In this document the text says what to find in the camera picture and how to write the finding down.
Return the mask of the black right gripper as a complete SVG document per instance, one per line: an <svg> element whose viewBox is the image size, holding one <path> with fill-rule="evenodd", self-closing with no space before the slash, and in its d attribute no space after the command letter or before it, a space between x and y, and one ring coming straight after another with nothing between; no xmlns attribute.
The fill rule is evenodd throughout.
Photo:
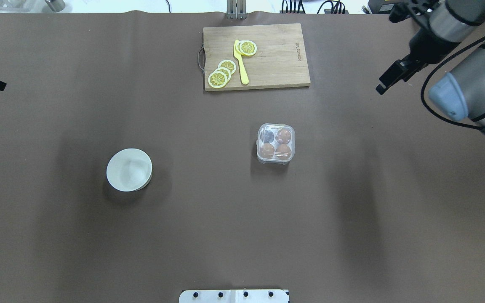
<svg viewBox="0 0 485 303"><path fill-rule="evenodd" d="M396 60L380 77L380 84L376 86L376 91L383 95L389 87L402 80L407 82L416 73L427 67L429 63L426 60L414 58L411 54L404 58Z"/></svg>

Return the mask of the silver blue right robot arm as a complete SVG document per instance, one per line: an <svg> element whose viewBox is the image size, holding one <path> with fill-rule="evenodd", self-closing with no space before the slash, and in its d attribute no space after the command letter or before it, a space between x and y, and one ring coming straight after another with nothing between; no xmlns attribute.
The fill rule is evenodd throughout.
<svg viewBox="0 0 485 303"><path fill-rule="evenodd" d="M420 91L423 106L438 119L485 136L485 0L403 0L389 21L413 19L419 31L409 54L380 77L384 94L429 65Z"/></svg>

